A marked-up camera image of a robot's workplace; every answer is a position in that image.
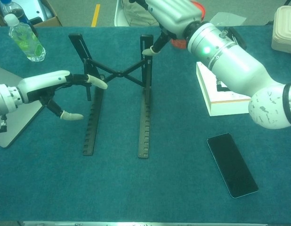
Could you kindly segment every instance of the red object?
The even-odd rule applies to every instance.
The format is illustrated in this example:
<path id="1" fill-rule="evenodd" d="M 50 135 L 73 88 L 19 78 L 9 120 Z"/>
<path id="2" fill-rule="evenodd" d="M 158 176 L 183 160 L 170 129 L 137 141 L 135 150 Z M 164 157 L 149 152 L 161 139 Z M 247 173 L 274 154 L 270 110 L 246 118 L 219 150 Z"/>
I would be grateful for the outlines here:
<path id="1" fill-rule="evenodd" d="M 201 20 L 204 20 L 205 17 L 205 8 L 203 5 L 201 5 L 199 2 L 191 1 L 198 9 L 202 11 L 202 17 Z M 171 39 L 170 42 L 173 44 L 174 47 L 180 48 L 180 49 L 186 49 L 186 40 L 179 40 L 179 39 Z"/>

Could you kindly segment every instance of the laptop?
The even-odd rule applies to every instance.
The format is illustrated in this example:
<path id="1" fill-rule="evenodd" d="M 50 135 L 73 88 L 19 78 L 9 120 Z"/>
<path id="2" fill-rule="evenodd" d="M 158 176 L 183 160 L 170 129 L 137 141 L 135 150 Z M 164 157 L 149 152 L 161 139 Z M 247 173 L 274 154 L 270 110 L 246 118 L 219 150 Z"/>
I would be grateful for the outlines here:
<path id="1" fill-rule="evenodd" d="M 17 86 L 22 78 L 0 68 L 0 84 L 8 86 Z M 6 114 L 7 116 L 7 132 L 0 133 L 0 146 L 8 147 L 23 132 L 28 123 L 41 110 L 42 104 L 39 101 L 30 104 L 20 105 L 16 111 Z"/>

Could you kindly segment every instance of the plastic bottle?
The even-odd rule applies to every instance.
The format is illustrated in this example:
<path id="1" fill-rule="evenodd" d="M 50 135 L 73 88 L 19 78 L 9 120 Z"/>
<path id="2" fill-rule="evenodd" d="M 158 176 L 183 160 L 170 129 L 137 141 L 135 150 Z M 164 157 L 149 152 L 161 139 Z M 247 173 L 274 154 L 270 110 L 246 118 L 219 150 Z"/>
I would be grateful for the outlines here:
<path id="1" fill-rule="evenodd" d="M 1 0 L 1 2 L 3 4 L 2 6 L 3 16 L 6 16 L 7 14 L 10 13 L 14 14 L 20 22 L 28 24 L 31 27 L 33 33 L 36 36 L 38 36 L 36 29 L 34 28 L 32 23 L 28 20 L 27 16 L 24 13 L 23 8 L 19 4 L 13 2 L 12 0 Z"/>
<path id="2" fill-rule="evenodd" d="M 7 14 L 4 20 L 10 26 L 9 36 L 31 61 L 42 61 L 46 51 L 28 24 L 19 22 L 14 14 Z"/>

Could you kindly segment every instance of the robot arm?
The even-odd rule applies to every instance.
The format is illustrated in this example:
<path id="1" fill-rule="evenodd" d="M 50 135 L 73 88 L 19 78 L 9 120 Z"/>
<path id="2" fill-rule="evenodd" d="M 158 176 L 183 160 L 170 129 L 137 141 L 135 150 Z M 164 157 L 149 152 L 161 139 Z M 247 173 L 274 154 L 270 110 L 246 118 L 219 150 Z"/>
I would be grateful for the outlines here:
<path id="1" fill-rule="evenodd" d="M 252 97 L 249 114 L 268 129 L 291 126 L 291 84 L 274 81 L 258 60 L 211 23 L 190 0 L 132 0 L 159 22 L 162 35 L 145 55 L 155 55 L 169 38 L 185 39 L 187 49 L 235 93 Z"/>
<path id="2" fill-rule="evenodd" d="M 15 111 L 19 105 L 33 101 L 47 106 L 53 113 L 64 120 L 79 120 L 81 114 L 71 114 L 62 110 L 54 101 L 53 96 L 59 88 L 72 85 L 94 85 L 106 89 L 107 84 L 88 74 L 71 74 L 69 71 L 56 71 L 22 79 L 16 87 L 0 85 L 0 116 Z"/>

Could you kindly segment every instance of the smartphone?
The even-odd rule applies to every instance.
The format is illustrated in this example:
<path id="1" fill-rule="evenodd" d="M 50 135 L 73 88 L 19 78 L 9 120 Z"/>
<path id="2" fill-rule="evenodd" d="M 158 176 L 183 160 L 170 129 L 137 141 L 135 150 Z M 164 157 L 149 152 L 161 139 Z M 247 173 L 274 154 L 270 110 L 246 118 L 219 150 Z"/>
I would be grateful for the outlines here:
<path id="1" fill-rule="evenodd" d="M 231 134 L 208 138 L 207 144 L 233 198 L 259 190 Z"/>

